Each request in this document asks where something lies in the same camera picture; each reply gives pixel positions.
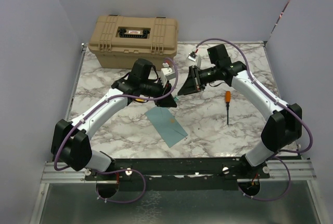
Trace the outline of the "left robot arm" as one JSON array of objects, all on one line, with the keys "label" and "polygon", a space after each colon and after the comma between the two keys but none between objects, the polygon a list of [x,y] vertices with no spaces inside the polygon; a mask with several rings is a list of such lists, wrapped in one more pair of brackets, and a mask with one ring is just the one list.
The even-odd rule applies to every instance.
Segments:
[{"label": "left robot arm", "polygon": [[148,60],[137,59],[131,71],[116,80],[86,112],[70,121],[61,119],[57,122],[51,146],[56,171],[87,168],[96,170],[105,180],[114,176],[113,159],[101,151],[93,150],[90,140],[107,120],[136,99],[153,101],[158,107],[177,106],[172,96],[176,85],[170,83],[170,80],[178,81],[179,78],[175,62],[165,58],[156,79],[150,79],[150,72],[155,68]]}]

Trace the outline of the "teal envelope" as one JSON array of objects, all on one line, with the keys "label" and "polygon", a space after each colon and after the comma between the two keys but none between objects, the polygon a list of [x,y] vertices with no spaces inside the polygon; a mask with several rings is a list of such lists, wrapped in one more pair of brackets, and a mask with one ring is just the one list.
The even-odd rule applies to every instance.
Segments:
[{"label": "teal envelope", "polygon": [[[148,110],[145,115],[169,148],[188,136],[188,133],[168,108],[154,107]],[[169,122],[170,118],[175,119],[174,124]]]}]

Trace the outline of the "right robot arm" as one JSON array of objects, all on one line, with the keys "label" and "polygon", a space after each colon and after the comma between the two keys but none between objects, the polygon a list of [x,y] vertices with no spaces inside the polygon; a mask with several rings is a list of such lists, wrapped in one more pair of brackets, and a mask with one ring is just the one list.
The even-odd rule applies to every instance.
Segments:
[{"label": "right robot arm", "polygon": [[279,150],[298,140],[302,135],[301,107],[279,99],[258,81],[251,80],[251,74],[241,61],[232,62],[225,45],[219,44],[207,50],[211,68],[189,67],[188,77],[178,95],[201,92],[206,85],[223,81],[245,96],[263,115],[266,124],[260,142],[240,159],[239,172],[250,178],[258,166],[275,155]]}]

